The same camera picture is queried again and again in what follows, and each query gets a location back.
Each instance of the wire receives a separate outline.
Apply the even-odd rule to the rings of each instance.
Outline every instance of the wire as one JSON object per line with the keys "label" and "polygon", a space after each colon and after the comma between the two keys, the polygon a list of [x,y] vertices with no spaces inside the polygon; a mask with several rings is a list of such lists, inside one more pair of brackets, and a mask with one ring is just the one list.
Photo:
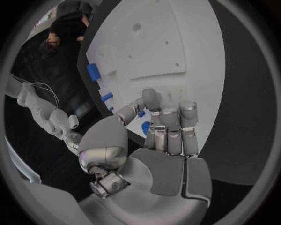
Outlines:
{"label": "wire", "polygon": [[16,80],[20,81],[20,82],[23,82],[23,83],[28,83],[30,85],[32,85],[33,87],[36,87],[36,88],[40,88],[40,89],[43,89],[43,90],[47,90],[49,92],[51,92],[55,98],[55,102],[56,102],[56,107],[59,109],[60,108],[60,103],[59,103],[59,98],[58,96],[56,95],[56,93],[52,90],[52,88],[46,84],[46,83],[43,83],[43,82],[33,82],[33,83],[30,83],[22,78],[19,78],[17,76],[15,76],[14,74],[10,73],[11,76],[13,76]]}

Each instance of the hole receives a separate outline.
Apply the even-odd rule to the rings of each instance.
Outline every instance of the hole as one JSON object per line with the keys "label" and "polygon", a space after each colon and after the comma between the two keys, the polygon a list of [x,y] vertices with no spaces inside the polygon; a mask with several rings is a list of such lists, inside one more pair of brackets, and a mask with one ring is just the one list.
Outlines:
{"label": "hole", "polygon": [[136,23],[134,26],[133,26],[133,32],[135,34],[139,34],[141,32],[141,25],[139,23]]}

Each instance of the blue block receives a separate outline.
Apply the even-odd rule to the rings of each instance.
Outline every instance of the blue block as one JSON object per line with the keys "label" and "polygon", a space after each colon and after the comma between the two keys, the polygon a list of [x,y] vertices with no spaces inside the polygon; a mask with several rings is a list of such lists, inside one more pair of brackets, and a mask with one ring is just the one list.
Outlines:
{"label": "blue block", "polygon": [[103,102],[105,102],[107,99],[110,99],[110,98],[112,98],[112,97],[113,97],[113,94],[110,92],[110,93],[108,93],[107,95],[102,96],[102,97],[101,97],[101,100],[102,100]]}
{"label": "blue block", "polygon": [[139,112],[138,117],[141,118],[141,117],[143,117],[144,115],[145,115],[145,111],[142,110],[142,111]]}
{"label": "blue block", "polygon": [[143,133],[147,136],[148,135],[148,130],[150,127],[150,122],[146,121],[141,125]]}
{"label": "blue block", "polygon": [[96,81],[97,79],[101,78],[95,63],[87,65],[87,70],[92,81]]}

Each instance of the person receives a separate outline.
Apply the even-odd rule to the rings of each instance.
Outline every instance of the person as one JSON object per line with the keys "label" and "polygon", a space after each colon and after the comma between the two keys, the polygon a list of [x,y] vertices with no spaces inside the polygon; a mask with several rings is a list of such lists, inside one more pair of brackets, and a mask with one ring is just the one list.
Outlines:
{"label": "person", "polygon": [[72,12],[60,13],[60,11],[63,11],[60,9],[65,9],[65,5],[69,4],[68,1],[58,6],[58,18],[51,24],[48,38],[39,46],[39,52],[43,59],[53,57],[63,44],[84,40],[84,33],[89,26],[89,18],[85,15],[85,7],[79,7],[81,3],[77,1],[70,3],[72,4]]}

